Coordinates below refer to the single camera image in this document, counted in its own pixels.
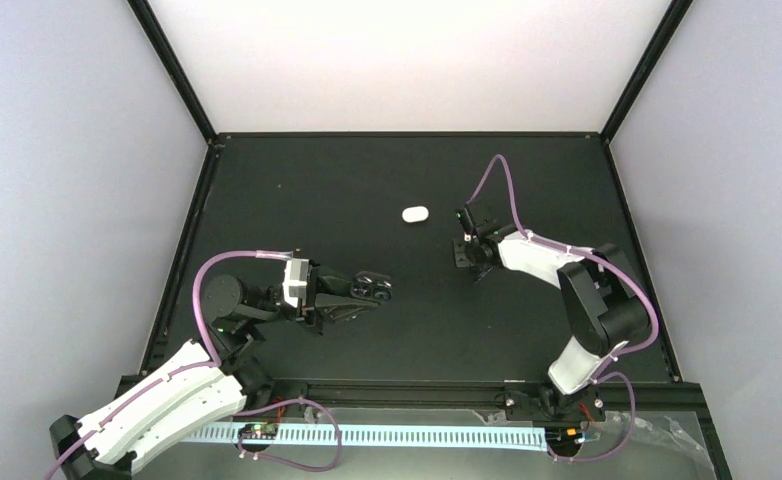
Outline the black earbud charging case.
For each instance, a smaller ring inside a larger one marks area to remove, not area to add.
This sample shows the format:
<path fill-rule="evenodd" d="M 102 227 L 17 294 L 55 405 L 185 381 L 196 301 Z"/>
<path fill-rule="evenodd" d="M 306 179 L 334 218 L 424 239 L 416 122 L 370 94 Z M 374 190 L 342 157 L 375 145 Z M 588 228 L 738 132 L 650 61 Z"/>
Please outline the black earbud charging case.
<path fill-rule="evenodd" d="M 358 272 L 352 280 L 350 293 L 355 298 L 386 302 L 392 298 L 391 278 L 370 271 Z"/>

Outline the white oval case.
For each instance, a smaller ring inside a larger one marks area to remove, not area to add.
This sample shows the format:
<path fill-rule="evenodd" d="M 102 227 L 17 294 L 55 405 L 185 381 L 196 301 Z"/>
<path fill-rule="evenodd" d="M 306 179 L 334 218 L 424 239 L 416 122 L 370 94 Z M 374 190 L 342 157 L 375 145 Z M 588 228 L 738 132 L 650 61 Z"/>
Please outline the white oval case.
<path fill-rule="evenodd" d="M 404 208 L 401 212 L 402 220 L 407 224 L 415 224 L 426 221 L 430 212 L 425 206 L 411 206 Z"/>

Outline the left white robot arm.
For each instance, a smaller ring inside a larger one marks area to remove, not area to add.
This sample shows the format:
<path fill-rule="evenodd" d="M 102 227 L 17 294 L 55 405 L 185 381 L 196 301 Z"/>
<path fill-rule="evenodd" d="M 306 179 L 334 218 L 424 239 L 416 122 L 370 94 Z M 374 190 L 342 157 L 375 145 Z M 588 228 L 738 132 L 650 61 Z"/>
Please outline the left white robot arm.
<path fill-rule="evenodd" d="M 63 415 L 49 428 L 55 462 L 46 473 L 68 479 L 129 479 L 196 430 L 224 417 L 273 409 L 274 381 L 256 358 L 260 326 L 299 325 L 322 335 L 328 324 L 355 319 L 392 297 L 386 275 L 347 277 L 282 252 L 244 257 L 284 262 L 276 285 L 252 286 L 233 275 L 192 286 L 199 336 L 107 405 L 80 418 Z"/>

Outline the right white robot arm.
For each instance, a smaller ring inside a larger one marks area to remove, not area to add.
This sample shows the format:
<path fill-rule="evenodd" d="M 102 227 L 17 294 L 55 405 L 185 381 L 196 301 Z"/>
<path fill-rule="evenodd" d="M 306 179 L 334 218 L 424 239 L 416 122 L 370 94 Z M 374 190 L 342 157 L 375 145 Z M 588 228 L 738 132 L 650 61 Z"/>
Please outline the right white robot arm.
<path fill-rule="evenodd" d="M 536 392 L 539 410 L 560 419 L 577 404 L 577 392 L 597 381 L 619 355 L 642 348 L 659 333 L 658 315 L 615 245 L 597 249 L 565 245 L 502 225 L 475 203 L 456 212 L 463 236 L 453 242 L 454 260 L 477 279 L 502 268 L 525 273 L 560 290 L 571 338 L 548 369 L 549 383 Z"/>

